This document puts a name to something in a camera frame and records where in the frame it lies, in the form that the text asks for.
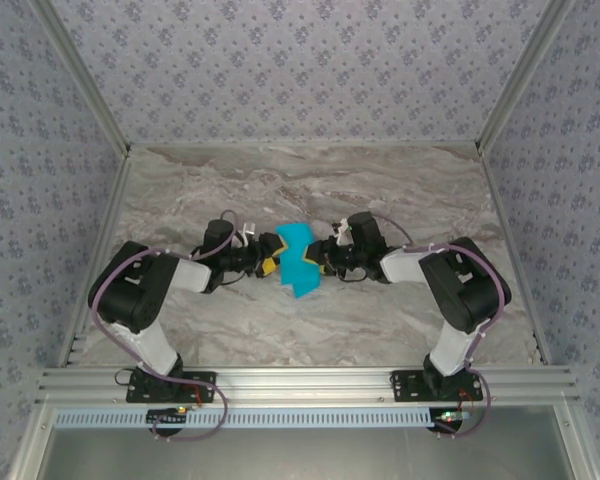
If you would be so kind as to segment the blue paper sheet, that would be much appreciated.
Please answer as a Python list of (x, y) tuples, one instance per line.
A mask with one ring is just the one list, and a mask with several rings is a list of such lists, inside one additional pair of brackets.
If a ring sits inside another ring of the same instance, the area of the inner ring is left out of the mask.
[(276, 233), (286, 249), (279, 255), (281, 284), (290, 286), (296, 298), (316, 290), (321, 283), (320, 267), (304, 257), (314, 242), (314, 235), (307, 223), (292, 223), (276, 227)]

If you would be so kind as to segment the small circuit board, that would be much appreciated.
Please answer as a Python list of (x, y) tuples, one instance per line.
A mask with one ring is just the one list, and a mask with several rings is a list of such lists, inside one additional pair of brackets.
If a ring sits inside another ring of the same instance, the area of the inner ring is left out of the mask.
[(431, 408), (430, 416), (433, 432), (452, 435), (459, 432), (464, 422), (468, 421), (473, 414), (472, 410)]
[(149, 426), (184, 425), (187, 421), (186, 407), (168, 407), (149, 409), (145, 415), (145, 423)]

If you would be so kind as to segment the aluminium frame cross rail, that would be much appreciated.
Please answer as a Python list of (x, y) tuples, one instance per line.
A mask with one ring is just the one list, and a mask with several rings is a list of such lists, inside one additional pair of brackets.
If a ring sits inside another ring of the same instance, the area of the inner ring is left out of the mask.
[[(236, 367), (213, 369), (235, 407), (374, 406), (394, 402), (392, 367)], [(567, 367), (479, 366), (496, 406), (548, 405), (580, 399)], [(54, 406), (119, 406), (126, 389), (112, 368), (47, 369), (34, 399)]]

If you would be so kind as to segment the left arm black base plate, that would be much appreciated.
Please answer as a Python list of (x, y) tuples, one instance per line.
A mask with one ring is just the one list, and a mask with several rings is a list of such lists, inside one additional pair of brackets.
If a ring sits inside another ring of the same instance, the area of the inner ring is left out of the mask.
[(126, 385), (126, 402), (131, 404), (204, 404), (212, 403), (215, 392), (208, 384), (216, 383), (215, 372), (185, 371), (182, 379), (204, 382), (205, 386), (174, 383), (134, 369)]

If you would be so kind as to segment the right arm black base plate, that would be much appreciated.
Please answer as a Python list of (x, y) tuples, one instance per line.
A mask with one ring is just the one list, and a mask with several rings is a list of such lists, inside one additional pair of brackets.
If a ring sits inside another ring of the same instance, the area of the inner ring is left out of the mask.
[(484, 398), (479, 377), (466, 370), (442, 376), (433, 370), (395, 370), (389, 377), (396, 402), (481, 401)]

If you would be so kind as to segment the aluminium table side rail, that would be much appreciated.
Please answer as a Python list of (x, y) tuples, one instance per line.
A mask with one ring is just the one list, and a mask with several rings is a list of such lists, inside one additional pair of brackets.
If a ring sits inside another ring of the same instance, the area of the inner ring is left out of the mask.
[(76, 340), (84, 337), (91, 324), (88, 294), (92, 284), (102, 272), (109, 259), (129, 177), (130, 165), (128, 158), (129, 152), (125, 152), (115, 173), (113, 186), (105, 205), (104, 217), (87, 265), (86, 276), (77, 294), (76, 304), (69, 317), (66, 335), (56, 362), (56, 366), (59, 368), (66, 368), (72, 363), (71, 358), (74, 352), (74, 344)]
[(540, 316), (534, 303), (534, 299), (531, 293), (529, 283), (527, 281), (523, 264), (521, 262), (517, 245), (514, 240), (513, 232), (511, 230), (506, 209), (501, 199), (499, 189), (496, 183), (493, 172), (489, 164), (486, 155), (478, 152), (482, 167), (486, 176), (487, 184), (491, 193), (492, 200), (494, 202), (495, 212), (498, 216), (501, 228), (503, 231), (505, 243), (508, 250), (509, 259), (511, 261), (512, 269), (516, 277), (516, 282), (519, 289), (519, 294), (527, 312), (527, 319), (530, 322), (534, 341), (536, 344), (536, 350), (538, 351), (539, 361), (544, 366), (550, 366), (553, 364), (552, 355), (550, 353), (549, 345), (546, 340), (544, 329), (542, 327)]

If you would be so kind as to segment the aluminium frame post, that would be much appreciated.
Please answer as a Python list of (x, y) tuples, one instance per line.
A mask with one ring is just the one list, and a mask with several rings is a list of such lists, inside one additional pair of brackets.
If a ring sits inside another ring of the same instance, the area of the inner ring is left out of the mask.
[(117, 121), (101, 94), (94, 76), (57, 13), (51, 0), (27, 0), (49, 41), (68, 69), (87, 106), (95, 116), (107, 140), (116, 153), (125, 158), (129, 147)]
[(493, 147), (575, 3), (576, 0), (547, 0), (536, 26), (476, 139), (476, 148), (481, 157), (485, 158)]

